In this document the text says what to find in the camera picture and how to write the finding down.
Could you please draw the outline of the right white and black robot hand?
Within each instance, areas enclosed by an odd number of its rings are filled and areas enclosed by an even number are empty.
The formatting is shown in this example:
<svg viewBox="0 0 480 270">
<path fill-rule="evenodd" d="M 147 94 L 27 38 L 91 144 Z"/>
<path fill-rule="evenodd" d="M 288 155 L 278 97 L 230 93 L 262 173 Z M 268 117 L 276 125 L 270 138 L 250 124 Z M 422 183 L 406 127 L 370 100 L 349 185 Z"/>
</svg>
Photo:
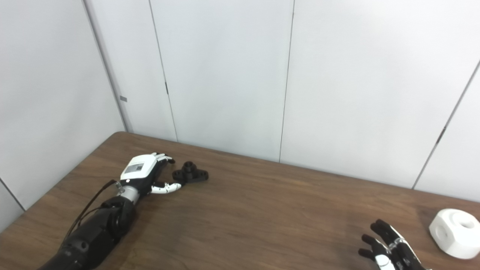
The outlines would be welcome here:
<svg viewBox="0 0 480 270">
<path fill-rule="evenodd" d="M 363 234 L 361 240 L 370 249 L 359 249 L 358 254 L 374 262 L 379 270 L 427 270 L 408 241 L 393 226 L 377 219 L 370 225 L 370 229 L 382 241 Z"/>
</svg>

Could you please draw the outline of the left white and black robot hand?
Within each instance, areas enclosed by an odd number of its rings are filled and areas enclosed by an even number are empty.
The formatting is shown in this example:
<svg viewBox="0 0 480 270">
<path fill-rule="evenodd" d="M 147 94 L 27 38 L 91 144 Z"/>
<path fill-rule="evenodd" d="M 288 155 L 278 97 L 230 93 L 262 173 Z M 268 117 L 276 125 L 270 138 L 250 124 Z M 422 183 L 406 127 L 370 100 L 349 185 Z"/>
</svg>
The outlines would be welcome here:
<svg viewBox="0 0 480 270">
<path fill-rule="evenodd" d="M 168 194 L 180 190 L 182 183 L 157 183 L 163 168 L 175 160 L 164 153 L 133 157 L 120 176 L 122 187 L 131 186 L 143 197 L 149 194 Z"/>
</svg>

